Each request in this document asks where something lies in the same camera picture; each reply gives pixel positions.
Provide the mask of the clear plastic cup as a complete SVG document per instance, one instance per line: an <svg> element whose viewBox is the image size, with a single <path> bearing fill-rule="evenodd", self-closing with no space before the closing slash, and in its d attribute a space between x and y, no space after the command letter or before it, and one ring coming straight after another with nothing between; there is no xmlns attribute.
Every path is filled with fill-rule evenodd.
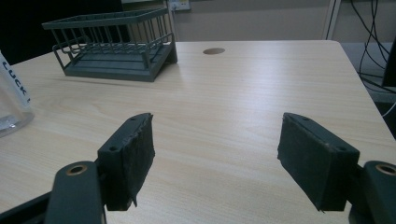
<svg viewBox="0 0 396 224"><path fill-rule="evenodd" d="M34 118L31 97L0 51L0 138L15 133Z"/></svg>

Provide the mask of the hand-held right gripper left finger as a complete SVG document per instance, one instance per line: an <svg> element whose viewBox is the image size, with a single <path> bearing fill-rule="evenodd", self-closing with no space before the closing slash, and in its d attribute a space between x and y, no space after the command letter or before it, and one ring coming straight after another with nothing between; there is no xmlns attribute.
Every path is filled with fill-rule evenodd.
<svg viewBox="0 0 396 224"><path fill-rule="evenodd" d="M137 206L137 194L155 157L152 118L151 113L143 113L127 119L98 150L97 166L108 211Z"/></svg>

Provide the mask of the white wall socket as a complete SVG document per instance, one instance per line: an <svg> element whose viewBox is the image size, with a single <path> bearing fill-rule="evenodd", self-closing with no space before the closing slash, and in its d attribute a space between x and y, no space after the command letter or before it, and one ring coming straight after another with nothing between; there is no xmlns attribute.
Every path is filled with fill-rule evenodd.
<svg viewBox="0 0 396 224"><path fill-rule="evenodd" d="M168 0L168 5L173 11L190 10L190 0Z"/></svg>

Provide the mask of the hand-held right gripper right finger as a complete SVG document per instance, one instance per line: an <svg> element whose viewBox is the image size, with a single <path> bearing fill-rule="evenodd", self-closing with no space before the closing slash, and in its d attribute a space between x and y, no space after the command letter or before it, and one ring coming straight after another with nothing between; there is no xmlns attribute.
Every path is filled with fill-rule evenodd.
<svg viewBox="0 0 396 224"><path fill-rule="evenodd" d="M319 211L342 211L360 152L307 117L283 115L277 158Z"/></svg>

